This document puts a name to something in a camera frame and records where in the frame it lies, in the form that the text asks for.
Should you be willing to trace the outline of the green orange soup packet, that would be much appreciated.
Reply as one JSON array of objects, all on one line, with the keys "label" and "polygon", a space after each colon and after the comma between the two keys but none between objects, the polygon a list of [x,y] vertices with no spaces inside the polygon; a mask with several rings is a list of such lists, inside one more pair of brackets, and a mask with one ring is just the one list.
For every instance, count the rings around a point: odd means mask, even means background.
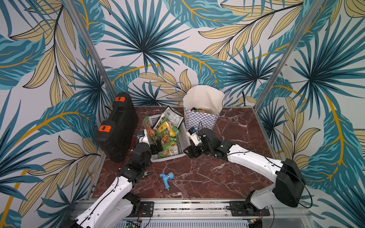
[{"label": "green orange soup packet", "polygon": [[143,126],[145,128],[145,130],[147,131],[148,135],[154,139],[155,137],[155,130],[152,128],[151,124],[150,124],[150,121],[149,121],[149,116],[146,116],[144,119],[143,119]]}]

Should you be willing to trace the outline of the green yellow corn soup packet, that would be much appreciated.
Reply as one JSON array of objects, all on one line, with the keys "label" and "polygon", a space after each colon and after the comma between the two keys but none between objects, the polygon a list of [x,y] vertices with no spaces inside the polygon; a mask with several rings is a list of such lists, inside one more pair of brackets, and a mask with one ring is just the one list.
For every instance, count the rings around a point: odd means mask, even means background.
[{"label": "green yellow corn soup packet", "polygon": [[168,134],[170,137],[176,137],[180,134],[180,131],[168,118],[166,118],[161,122],[156,131],[156,135],[162,134]]}]

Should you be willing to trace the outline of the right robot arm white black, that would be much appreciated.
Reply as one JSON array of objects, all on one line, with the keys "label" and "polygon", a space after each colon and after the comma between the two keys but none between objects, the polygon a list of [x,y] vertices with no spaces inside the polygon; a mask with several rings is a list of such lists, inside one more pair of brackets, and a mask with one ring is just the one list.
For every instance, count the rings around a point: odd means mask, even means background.
[{"label": "right robot arm white black", "polygon": [[192,128],[186,134],[193,144],[188,146],[184,153],[191,159],[203,154],[210,155],[244,166],[272,182],[272,185],[268,187],[252,191],[243,202],[242,209],[255,212],[277,203],[292,208],[299,205],[306,182],[293,160],[270,159],[230,141],[221,141],[209,128],[201,130]]}]

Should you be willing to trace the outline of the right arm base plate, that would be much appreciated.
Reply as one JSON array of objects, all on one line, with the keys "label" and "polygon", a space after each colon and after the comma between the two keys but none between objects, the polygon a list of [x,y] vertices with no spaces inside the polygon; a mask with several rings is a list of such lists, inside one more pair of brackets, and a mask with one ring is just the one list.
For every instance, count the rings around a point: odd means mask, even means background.
[{"label": "right arm base plate", "polygon": [[264,209],[258,209],[251,203],[245,201],[230,201],[229,206],[226,207],[233,217],[266,217],[270,216],[270,211],[266,207]]}]

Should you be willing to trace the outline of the paper bag blue checkered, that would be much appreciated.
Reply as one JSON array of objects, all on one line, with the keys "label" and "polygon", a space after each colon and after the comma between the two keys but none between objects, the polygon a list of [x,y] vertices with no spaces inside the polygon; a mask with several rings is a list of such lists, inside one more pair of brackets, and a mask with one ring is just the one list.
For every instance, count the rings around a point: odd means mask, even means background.
[{"label": "paper bag blue checkered", "polygon": [[208,85],[196,85],[188,90],[182,100],[184,122],[187,129],[213,129],[223,108],[225,94]]}]

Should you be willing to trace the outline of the white perforated plastic basket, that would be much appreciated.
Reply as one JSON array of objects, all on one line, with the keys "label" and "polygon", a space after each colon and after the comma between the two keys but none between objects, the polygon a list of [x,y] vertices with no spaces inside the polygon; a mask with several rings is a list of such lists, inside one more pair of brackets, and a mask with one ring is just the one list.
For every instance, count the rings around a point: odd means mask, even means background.
[{"label": "white perforated plastic basket", "polygon": [[[147,117],[148,117],[150,125],[154,125],[157,122],[159,115],[153,115],[153,116],[147,116]],[[190,143],[188,136],[186,135],[187,130],[183,123],[179,127],[179,131],[180,131],[180,134],[177,136],[178,153],[176,155],[166,157],[166,158],[160,158],[157,154],[152,155],[151,162],[165,162],[167,160],[178,159],[178,158],[186,156],[186,154],[184,154],[183,151],[185,148],[190,146],[191,143]],[[144,133],[145,133],[146,138],[148,139],[148,143],[150,145],[154,144],[153,139],[150,137],[150,135],[147,133],[146,130],[144,130]]]}]

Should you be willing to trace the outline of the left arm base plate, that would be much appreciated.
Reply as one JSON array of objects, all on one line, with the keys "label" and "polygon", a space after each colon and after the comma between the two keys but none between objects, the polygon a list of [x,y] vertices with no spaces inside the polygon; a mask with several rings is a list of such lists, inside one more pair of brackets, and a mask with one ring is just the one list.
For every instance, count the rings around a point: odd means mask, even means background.
[{"label": "left arm base plate", "polygon": [[137,217],[151,217],[154,213],[153,201],[141,201],[132,203],[127,199],[122,199],[111,212],[113,218],[137,218]]}]

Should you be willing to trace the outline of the green mushroom chicken soup packet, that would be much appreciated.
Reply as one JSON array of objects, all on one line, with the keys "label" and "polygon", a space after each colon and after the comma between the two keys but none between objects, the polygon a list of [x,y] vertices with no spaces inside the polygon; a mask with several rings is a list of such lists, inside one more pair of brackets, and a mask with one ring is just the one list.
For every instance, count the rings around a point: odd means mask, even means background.
[{"label": "green mushroom chicken soup packet", "polygon": [[163,150],[159,152],[158,157],[160,159],[178,155],[178,141],[175,137],[171,137],[169,134],[164,134],[161,137]]}]

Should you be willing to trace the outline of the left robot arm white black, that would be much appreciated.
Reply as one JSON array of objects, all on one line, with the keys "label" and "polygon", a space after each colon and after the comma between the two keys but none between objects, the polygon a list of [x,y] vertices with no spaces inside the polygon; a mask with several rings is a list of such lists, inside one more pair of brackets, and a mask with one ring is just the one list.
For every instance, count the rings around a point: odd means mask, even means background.
[{"label": "left robot arm white black", "polygon": [[131,190],[149,174],[152,149],[147,138],[141,138],[126,164],[118,171],[109,188],[74,220],[66,219],[62,228],[111,228],[120,220],[137,213],[141,200]]}]

